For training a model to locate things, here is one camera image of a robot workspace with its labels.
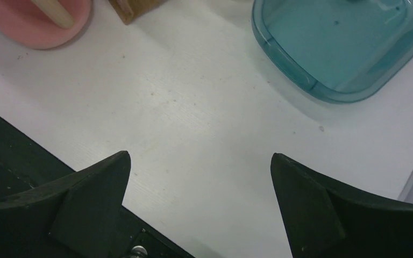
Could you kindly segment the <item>pink tiered shelf stand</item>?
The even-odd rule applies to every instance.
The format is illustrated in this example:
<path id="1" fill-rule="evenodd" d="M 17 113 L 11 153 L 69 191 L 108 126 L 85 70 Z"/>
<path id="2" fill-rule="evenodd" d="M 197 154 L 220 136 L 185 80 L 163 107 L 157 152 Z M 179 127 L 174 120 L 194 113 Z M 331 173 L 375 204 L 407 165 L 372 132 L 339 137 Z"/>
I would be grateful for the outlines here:
<path id="1" fill-rule="evenodd" d="M 0 1 L 0 32 L 32 49 L 61 46 L 85 27 L 92 1 Z"/>

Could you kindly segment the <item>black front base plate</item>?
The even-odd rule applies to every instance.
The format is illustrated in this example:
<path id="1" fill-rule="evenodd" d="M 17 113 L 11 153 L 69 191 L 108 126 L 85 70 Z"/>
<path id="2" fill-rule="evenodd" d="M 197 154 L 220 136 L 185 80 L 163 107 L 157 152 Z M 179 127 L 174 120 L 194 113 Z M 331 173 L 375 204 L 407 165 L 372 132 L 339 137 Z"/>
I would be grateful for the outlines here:
<path id="1" fill-rule="evenodd" d="M 0 117 L 0 199 L 71 173 L 68 167 Z M 188 257 L 189 253 L 121 207 L 107 257 Z"/>

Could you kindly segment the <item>teal transparent plastic tub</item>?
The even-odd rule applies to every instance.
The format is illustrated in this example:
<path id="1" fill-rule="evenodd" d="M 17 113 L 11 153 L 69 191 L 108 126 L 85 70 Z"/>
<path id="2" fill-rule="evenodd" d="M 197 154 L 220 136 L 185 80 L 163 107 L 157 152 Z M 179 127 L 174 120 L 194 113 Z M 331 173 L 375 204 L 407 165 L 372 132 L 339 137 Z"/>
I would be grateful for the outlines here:
<path id="1" fill-rule="evenodd" d="M 273 64 L 328 103 L 369 98 L 413 58 L 413 1 L 254 1 L 251 22 Z"/>

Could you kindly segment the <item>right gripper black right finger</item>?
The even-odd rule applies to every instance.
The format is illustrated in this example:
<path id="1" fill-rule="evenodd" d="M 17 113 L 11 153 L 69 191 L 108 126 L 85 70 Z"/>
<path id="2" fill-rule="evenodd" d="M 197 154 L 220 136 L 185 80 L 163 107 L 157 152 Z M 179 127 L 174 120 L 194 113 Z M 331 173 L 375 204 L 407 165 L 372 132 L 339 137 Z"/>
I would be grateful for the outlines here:
<path id="1" fill-rule="evenodd" d="M 293 257 L 413 257 L 413 204 L 274 154 L 270 172 Z"/>

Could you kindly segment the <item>brown paper grocery bag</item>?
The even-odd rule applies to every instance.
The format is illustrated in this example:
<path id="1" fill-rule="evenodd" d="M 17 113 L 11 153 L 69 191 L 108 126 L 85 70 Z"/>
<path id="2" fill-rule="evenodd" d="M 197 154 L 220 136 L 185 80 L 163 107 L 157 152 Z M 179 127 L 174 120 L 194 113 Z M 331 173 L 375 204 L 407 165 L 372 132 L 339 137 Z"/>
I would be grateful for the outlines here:
<path id="1" fill-rule="evenodd" d="M 125 25 L 130 24 L 165 2 L 165 0 L 109 0 L 116 14 Z"/>

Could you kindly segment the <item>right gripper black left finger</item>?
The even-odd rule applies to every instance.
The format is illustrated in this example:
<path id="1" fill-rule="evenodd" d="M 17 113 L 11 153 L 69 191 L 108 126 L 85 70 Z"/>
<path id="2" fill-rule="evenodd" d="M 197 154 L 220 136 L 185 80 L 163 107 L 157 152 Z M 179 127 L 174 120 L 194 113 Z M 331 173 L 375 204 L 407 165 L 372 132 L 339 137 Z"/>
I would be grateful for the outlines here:
<path id="1" fill-rule="evenodd" d="M 0 257 L 107 257 L 131 170 L 120 151 L 0 199 Z"/>

